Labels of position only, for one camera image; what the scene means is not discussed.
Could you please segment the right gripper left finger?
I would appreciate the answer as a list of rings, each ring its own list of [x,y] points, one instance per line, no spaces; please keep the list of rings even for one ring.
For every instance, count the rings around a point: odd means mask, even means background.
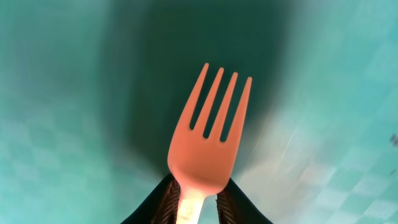
[[[179,196],[179,184],[168,174],[121,224],[176,224]]]

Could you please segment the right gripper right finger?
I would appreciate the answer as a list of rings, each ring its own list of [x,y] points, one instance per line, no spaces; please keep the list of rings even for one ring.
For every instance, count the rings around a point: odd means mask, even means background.
[[[216,207],[219,224],[273,224],[232,179],[217,194]]]

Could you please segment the white plastic fork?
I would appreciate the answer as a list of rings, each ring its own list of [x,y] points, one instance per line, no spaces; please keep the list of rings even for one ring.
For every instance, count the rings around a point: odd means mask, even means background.
[[[204,137],[206,123],[223,76],[220,68],[212,83],[194,128],[190,122],[205,81],[209,65],[204,64],[175,128],[167,157],[168,167],[180,185],[177,224],[197,224],[203,202],[221,192],[231,177],[243,133],[252,78],[246,80],[228,137],[221,140],[224,122],[238,77],[233,73],[223,101],[212,125]]]

